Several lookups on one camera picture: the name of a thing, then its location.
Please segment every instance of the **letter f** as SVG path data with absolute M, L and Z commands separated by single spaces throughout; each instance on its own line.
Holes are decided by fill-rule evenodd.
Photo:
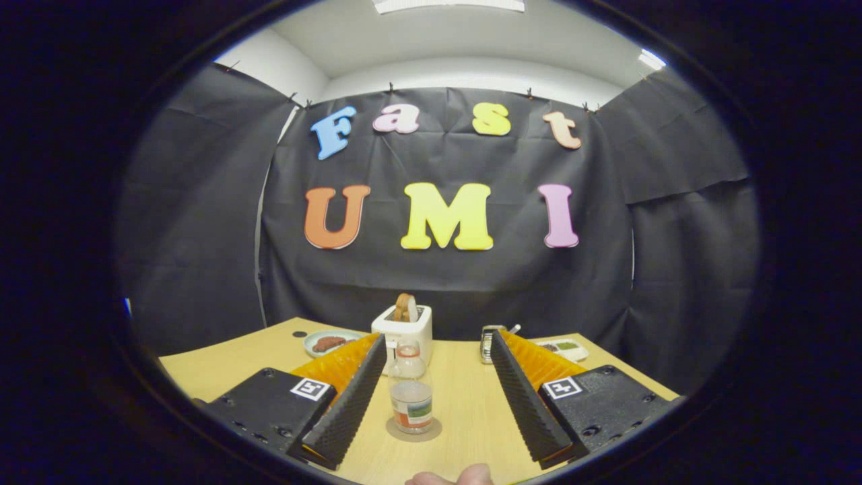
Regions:
M 339 134 L 344 136 L 350 134 L 350 120 L 348 118 L 355 114 L 356 108 L 347 106 L 311 125 L 311 131 L 317 133 L 317 140 L 321 144 L 321 151 L 317 154 L 318 160 L 328 158 L 331 154 L 339 152 L 347 146 L 347 140 L 341 138 Z

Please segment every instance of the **black fabric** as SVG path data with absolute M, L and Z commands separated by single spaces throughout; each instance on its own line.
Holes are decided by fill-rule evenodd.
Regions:
M 670 69 L 629 87 L 596 116 L 627 204 L 748 177 L 718 113 Z
M 472 108 L 505 105 L 512 130 L 480 135 Z M 372 128 L 380 110 L 408 103 L 421 110 L 412 134 Z M 310 126 L 351 105 L 348 145 L 320 161 Z M 561 110 L 584 145 L 561 147 L 541 117 Z M 426 250 L 400 245 L 407 234 L 414 182 L 437 186 L 449 204 L 466 183 L 486 184 L 488 231 L 494 246 L 461 251 L 450 242 Z M 322 250 L 306 241 L 305 193 L 332 187 L 327 227 L 343 224 L 344 186 L 371 188 L 356 240 Z M 572 188 L 573 228 L 580 244 L 544 244 L 547 208 L 542 184 Z M 267 320 L 300 316 L 367 331 L 402 291 L 434 308 L 434 337 L 478 339 L 484 324 L 522 324 L 522 335 L 582 332 L 612 352 L 631 286 L 631 224 L 595 115 L 582 108 L 501 91 L 420 89 L 372 93 L 318 104 L 298 114 L 278 149 L 266 182 L 260 266 Z
M 690 394 L 740 328 L 760 257 L 745 162 L 715 110 L 670 70 L 602 107 L 634 226 L 622 356 Z
M 159 355 L 264 328 L 254 231 L 291 107 L 225 71 L 206 68 L 160 112 L 123 183 L 117 265 L 135 330 Z

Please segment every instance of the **wooden table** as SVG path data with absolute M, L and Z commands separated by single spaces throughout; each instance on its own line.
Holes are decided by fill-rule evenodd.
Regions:
M 293 337 L 293 332 L 311 334 L 335 328 L 293 318 L 262 331 L 160 360 L 190 398 L 211 402 L 264 367 L 290 372 L 309 362 L 311 357 L 305 353 L 303 337 Z M 532 340 L 538 343 L 563 337 L 574 338 L 590 352 L 589 357 L 579 362 L 585 368 L 612 364 L 659 396 L 667 400 L 677 397 L 580 334 Z M 338 471 L 330 473 L 359 483 L 401 485 L 420 471 L 433 471 L 454 481 L 468 465 L 488 463 L 494 482 L 505 485 L 550 471 L 543 471 L 530 460 L 494 366 L 479 361 L 478 346 L 478 337 L 470 342 L 434 341 L 428 370 L 434 384 L 434 416 L 442 423 L 439 436 L 427 442 L 405 443 L 386 431 L 392 410 L 387 378 L 381 376 L 344 462 Z

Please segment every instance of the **finger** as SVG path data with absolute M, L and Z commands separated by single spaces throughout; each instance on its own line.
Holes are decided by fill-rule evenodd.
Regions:
M 490 480 L 490 468 L 485 463 L 476 463 L 465 468 L 455 485 L 494 485 Z
M 455 485 L 442 476 L 428 471 L 413 475 L 413 482 L 415 485 Z

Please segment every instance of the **glass bottle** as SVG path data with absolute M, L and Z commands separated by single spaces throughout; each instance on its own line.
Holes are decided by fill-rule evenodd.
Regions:
M 424 433 L 431 425 L 431 376 L 419 354 L 415 339 L 399 340 L 389 369 L 395 425 L 410 434 Z

